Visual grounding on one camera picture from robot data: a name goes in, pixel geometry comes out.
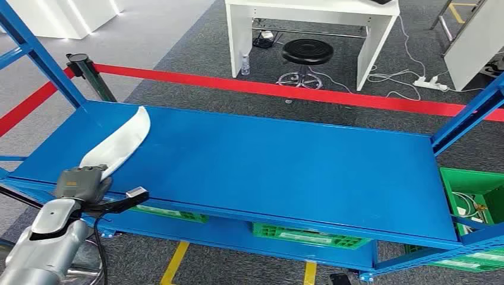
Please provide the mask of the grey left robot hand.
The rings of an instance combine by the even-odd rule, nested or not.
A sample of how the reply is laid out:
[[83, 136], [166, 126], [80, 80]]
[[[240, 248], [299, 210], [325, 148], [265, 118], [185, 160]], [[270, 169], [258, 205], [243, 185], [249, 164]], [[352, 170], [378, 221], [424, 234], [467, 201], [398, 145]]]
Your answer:
[[73, 198], [88, 204], [97, 204], [103, 200], [112, 185], [111, 178], [102, 179], [102, 174], [107, 169], [107, 165], [100, 164], [63, 170], [53, 195], [56, 198]]

